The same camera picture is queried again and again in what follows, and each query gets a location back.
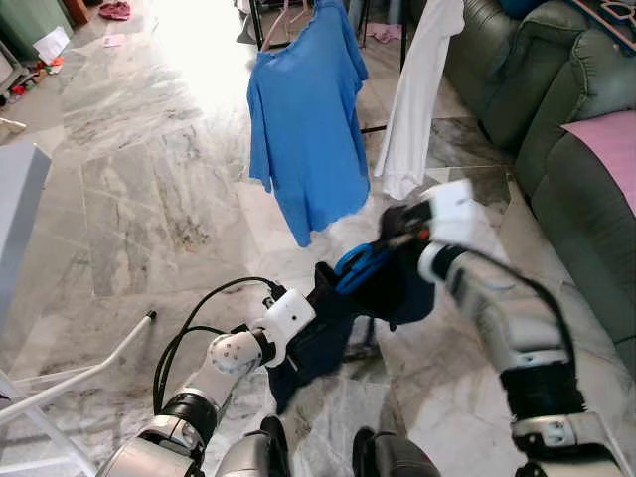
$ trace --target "robot leg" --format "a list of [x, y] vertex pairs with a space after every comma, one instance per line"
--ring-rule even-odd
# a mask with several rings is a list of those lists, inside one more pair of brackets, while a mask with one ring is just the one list
[[280, 421], [266, 417], [223, 458], [216, 477], [290, 477], [287, 441]]
[[362, 428], [353, 449], [355, 477], [440, 477], [428, 456], [410, 440]]

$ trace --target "clothes hanger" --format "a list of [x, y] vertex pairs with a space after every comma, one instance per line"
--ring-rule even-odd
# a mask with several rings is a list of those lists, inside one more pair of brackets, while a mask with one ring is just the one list
[[262, 48], [260, 49], [262, 52], [266, 52], [269, 50], [269, 45], [271, 44], [271, 40], [273, 38], [274, 32], [284, 23], [291, 12], [289, 11], [289, 0], [285, 0], [282, 6], [282, 12], [278, 15], [278, 18], [274, 21], [273, 25], [269, 29], [267, 33], [267, 37], [265, 41], [262, 42]]
[[297, 22], [302, 17], [304, 17], [305, 15], [308, 15], [310, 13], [311, 13], [311, 8], [309, 8], [309, 0], [302, 0], [302, 12], [300, 12], [298, 15], [296, 15], [294, 18], [292, 18], [289, 23]]

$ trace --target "pink cushion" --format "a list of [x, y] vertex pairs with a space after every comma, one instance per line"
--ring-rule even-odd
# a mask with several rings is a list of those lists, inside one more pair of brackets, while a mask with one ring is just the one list
[[636, 216], [636, 111], [620, 111], [562, 126], [596, 154]]

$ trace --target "white shirt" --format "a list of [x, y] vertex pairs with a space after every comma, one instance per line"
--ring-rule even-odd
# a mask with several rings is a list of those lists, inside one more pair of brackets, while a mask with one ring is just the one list
[[464, 28], [463, 11], [463, 0], [428, 0], [408, 50], [374, 170], [396, 199], [423, 183], [437, 89], [450, 37]]

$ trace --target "marble floor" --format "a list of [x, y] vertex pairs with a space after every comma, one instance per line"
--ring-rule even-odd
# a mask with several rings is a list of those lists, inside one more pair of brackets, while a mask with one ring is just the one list
[[[29, 124], [7, 140], [37, 142], [53, 166], [0, 337], [2, 369], [18, 379], [98, 362], [145, 310], [159, 313], [111, 371], [45, 407], [97, 463], [148, 422], [156, 361], [203, 294], [247, 274], [308, 292], [313, 264], [333, 263], [373, 239], [380, 213], [394, 202], [374, 184], [357, 214], [298, 248], [273, 197], [247, 177], [245, 92], [255, 51], [235, 42], [232, 2], [131, 3], [130, 21], [94, 18], [72, 38], [62, 72], [3, 111]], [[103, 35], [115, 33], [123, 45], [105, 49]], [[364, 57], [370, 79], [358, 114], [364, 126], [383, 124], [398, 82], [398, 43], [369, 40]], [[528, 210], [510, 158], [489, 145], [446, 80], [434, 116], [425, 186], [473, 181], [482, 213], [474, 244], [556, 294], [589, 407], [636, 463], [634, 383]], [[382, 133], [365, 140], [373, 164]], [[222, 294], [199, 323], [249, 322], [262, 313], [263, 296], [257, 285]], [[514, 474], [524, 457], [510, 439], [498, 377], [449, 298], [438, 292], [436, 299], [425, 320], [394, 333], [380, 326], [381, 359], [343, 367], [299, 393], [283, 417], [294, 475], [350, 477], [351, 440], [361, 425], [405, 433], [444, 476]], [[187, 338], [171, 390], [200, 364], [208, 342]], [[272, 410], [266, 374], [244, 380], [207, 451], [208, 475]], [[2, 464], [57, 452], [26, 420], [0, 429]], [[79, 475], [72, 465], [46, 472]]]

